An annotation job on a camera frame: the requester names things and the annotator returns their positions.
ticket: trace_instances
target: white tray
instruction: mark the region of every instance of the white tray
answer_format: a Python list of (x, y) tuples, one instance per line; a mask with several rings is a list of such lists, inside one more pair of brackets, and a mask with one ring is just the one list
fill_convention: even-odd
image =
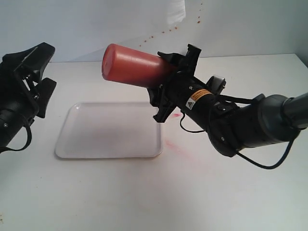
[(155, 157), (162, 152), (156, 113), (149, 103), (77, 103), (55, 153), (61, 158)]

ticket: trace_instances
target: white wall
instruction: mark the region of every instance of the white wall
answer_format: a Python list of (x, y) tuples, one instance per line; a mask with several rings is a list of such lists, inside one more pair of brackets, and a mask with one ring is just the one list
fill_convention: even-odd
[[(13, 11), (20, 1), (24, 6)], [(150, 53), (185, 52), (187, 43), (191, 43), (203, 49), (203, 57), (296, 52), (308, 59), (308, 0), (186, 0), (186, 18), (177, 24), (178, 29), (172, 27), (172, 31), (166, 29), (163, 14), (157, 14), (160, 8), (156, 0), (126, 0), (122, 1), (127, 3), (123, 7), (134, 6), (129, 8), (130, 16), (138, 18), (128, 26), (139, 30), (117, 33), (112, 33), (108, 24), (97, 26), (102, 19), (115, 22), (119, 28), (125, 22), (121, 20), (127, 13), (125, 9), (121, 11), (122, 16), (106, 15), (114, 7), (112, 0), (104, 0), (105, 7), (98, 0), (70, 0), (70, 4), (62, 3), (62, 7), (51, 3), (61, 1), (44, 1), (49, 2), (44, 7), (44, 14), (35, 12), (37, 3), (42, 2), (39, 0), (28, 0), (32, 5), (25, 0), (0, 3), (0, 25), (4, 28), (1, 30), (0, 55), (12, 49), (26, 49), (40, 38), (55, 46), (60, 44), (56, 46), (54, 62), (101, 60), (110, 42)], [(135, 7), (142, 2), (142, 7)], [(78, 20), (65, 17), (72, 10), (80, 13)], [(29, 20), (29, 14), (30, 23), (23, 23), (23, 28), (18, 26)]]

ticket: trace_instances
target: orange warning sticker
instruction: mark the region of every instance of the orange warning sticker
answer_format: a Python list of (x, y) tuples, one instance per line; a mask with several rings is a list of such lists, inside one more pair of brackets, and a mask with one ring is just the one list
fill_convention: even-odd
[(201, 89), (201, 90), (196, 91), (194, 94), (192, 94), (191, 99), (197, 102), (202, 96), (205, 96), (208, 94), (211, 94), (211, 92), (209, 92), (206, 89)]

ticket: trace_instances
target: white tabletop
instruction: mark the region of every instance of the white tabletop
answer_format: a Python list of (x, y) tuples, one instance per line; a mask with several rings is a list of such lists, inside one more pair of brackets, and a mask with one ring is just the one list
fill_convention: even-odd
[[(202, 58), (196, 77), (225, 77), (224, 94), (297, 96), (308, 91), (308, 69), (293, 54)], [(308, 219), (308, 132), (276, 170), (228, 158), (206, 134), (190, 134), (179, 117), (163, 125), (163, 152), (154, 159), (62, 160), (54, 148), (77, 102), (146, 102), (146, 89), (107, 82), (93, 63), (52, 63), (58, 82), (46, 119), (32, 125), (23, 152), (0, 155), (1, 231), (301, 231)], [(189, 129), (198, 128), (189, 118)], [(10, 143), (20, 147), (25, 131)], [(273, 164), (286, 144), (244, 150)]]

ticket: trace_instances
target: red cylinder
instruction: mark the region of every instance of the red cylinder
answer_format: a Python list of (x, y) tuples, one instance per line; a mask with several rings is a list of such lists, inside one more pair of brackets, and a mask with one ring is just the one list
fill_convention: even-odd
[(102, 62), (104, 79), (145, 88), (160, 85), (173, 70), (158, 56), (116, 44), (107, 47)]

